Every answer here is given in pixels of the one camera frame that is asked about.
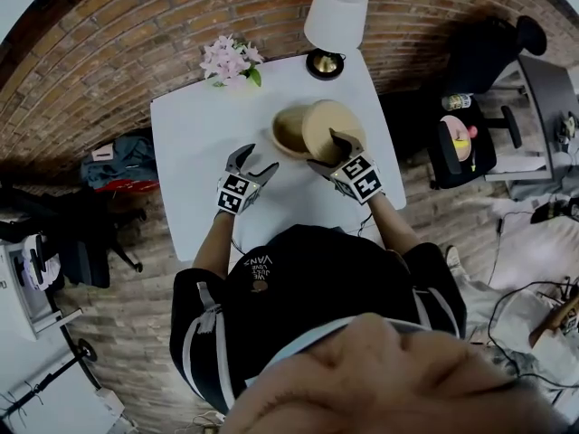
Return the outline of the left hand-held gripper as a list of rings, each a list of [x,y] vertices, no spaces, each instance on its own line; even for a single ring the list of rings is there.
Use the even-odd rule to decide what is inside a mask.
[[[275,162],[258,174],[243,173],[242,168],[252,154],[254,144],[241,146],[228,159],[217,187],[216,206],[222,212],[239,215],[258,198],[261,188],[266,185],[280,167]]]

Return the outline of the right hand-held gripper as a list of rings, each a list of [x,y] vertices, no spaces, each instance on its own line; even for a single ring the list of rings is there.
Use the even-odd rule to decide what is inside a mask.
[[[338,148],[335,162],[329,165],[314,159],[308,166],[324,179],[332,182],[343,195],[361,205],[384,191],[381,175],[375,161],[365,151],[360,140],[344,132],[329,130],[334,145]]]

